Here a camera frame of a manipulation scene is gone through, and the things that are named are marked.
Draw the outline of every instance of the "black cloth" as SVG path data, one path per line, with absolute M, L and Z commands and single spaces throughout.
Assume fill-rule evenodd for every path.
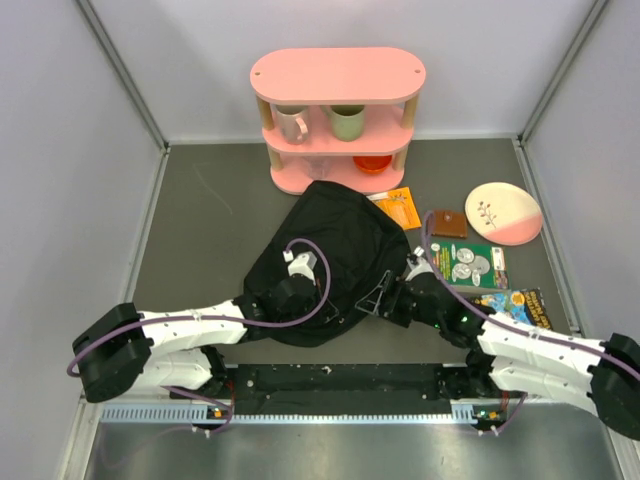
M 385 271 L 402 275 L 409 253 L 402 228 L 367 197 L 337 183 L 316 181 L 300 196 L 245 277 L 245 293 L 259 296 L 287 278 L 282 252 L 294 238 L 312 240 L 326 255 L 331 268 L 329 301 L 339 315 L 329 322 L 317 314 L 295 327 L 260 329 L 250 339 L 268 336 L 289 345 L 315 347 L 343 334 L 365 316 L 355 303 Z M 298 254 L 311 248 L 296 244 L 292 250 Z M 323 288 L 326 275 L 320 258 L 314 273 Z

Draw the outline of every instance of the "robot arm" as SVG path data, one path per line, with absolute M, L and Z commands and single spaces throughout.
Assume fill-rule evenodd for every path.
M 586 410 L 640 439 L 640 347 L 635 341 L 618 334 L 607 342 L 570 337 L 478 306 L 488 318 L 480 316 L 438 280 L 423 253 L 418 247 L 409 256 L 404 280 L 384 278 L 358 308 L 405 327 L 411 321 L 426 323 L 451 344 L 471 349 L 467 384 L 477 387 L 478 396 L 495 387 L 539 395 Z M 444 383 L 443 390 L 455 398 L 455 389 Z
M 285 261 L 289 277 L 260 297 L 241 295 L 179 312 L 137 311 L 132 303 L 115 306 L 73 342 L 79 373 L 72 366 L 68 372 L 81 378 L 92 403 L 163 386 L 197 390 L 210 384 L 209 391 L 217 393 L 226 369 L 211 345 L 238 343 L 251 329 L 300 317 L 318 303 L 315 254 L 294 258 L 288 252 Z

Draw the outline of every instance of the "pink shelf top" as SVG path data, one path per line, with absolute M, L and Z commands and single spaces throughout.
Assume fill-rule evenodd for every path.
M 422 62 L 399 48 L 290 48 L 251 69 L 256 94 L 277 105 L 394 104 L 427 78 Z
M 262 129 L 262 135 L 271 148 L 289 155 L 389 155 L 402 150 L 411 141 L 413 128 L 402 128 L 402 109 L 393 105 L 367 105 L 362 136 L 352 142 L 343 142 L 333 136 L 331 124 L 320 107 L 311 108 L 309 138 L 300 145 L 288 143 L 277 126 Z
M 285 157 L 284 168 L 280 171 L 271 169 L 271 178 L 276 186 L 294 195 L 300 195 L 313 181 L 308 175 L 308 163 L 301 157 Z M 364 194 L 380 193 L 400 185 L 404 170 L 396 171 L 389 166 L 379 175 L 367 175 L 358 170 L 351 157 L 331 157 L 327 176 L 323 180 L 341 183 Z

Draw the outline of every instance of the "pink and white plate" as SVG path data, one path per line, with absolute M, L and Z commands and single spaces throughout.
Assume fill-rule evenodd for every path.
M 473 229 L 500 245 L 522 245 L 538 236 L 542 211 L 531 195 L 510 183 L 485 183 L 476 187 L 465 204 Z

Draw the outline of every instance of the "paper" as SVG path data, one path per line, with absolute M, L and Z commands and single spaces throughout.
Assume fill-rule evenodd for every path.
M 389 215 L 404 230 L 419 228 L 422 223 L 411 198 L 409 187 L 397 188 L 367 197 Z

